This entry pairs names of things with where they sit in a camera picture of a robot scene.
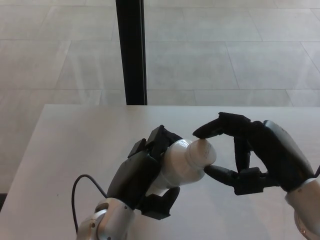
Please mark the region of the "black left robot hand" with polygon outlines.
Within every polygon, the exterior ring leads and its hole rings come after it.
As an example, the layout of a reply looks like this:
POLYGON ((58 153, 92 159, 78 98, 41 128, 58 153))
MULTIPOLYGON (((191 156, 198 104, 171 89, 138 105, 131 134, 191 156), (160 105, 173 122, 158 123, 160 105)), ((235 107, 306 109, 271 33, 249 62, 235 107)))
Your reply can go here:
POLYGON ((166 151, 181 139, 160 125, 152 130, 148 139, 137 141, 127 160, 118 168, 106 196, 120 200, 132 210, 140 210, 149 218, 162 220, 169 217, 180 187, 171 187, 162 196, 146 194, 164 166, 166 151))

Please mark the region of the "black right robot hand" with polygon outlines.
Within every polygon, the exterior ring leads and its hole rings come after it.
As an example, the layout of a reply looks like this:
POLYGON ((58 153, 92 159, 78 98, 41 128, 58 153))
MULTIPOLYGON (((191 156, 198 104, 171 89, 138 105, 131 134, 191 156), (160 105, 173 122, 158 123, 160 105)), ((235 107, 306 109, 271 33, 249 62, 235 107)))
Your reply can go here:
POLYGON ((237 170, 210 165, 204 172, 233 187, 237 196, 262 193, 268 187, 281 187, 289 193, 320 174, 313 171, 293 138, 271 120, 251 121, 243 115, 220 112, 217 119, 193 132, 199 139, 222 134, 233 137, 237 170))

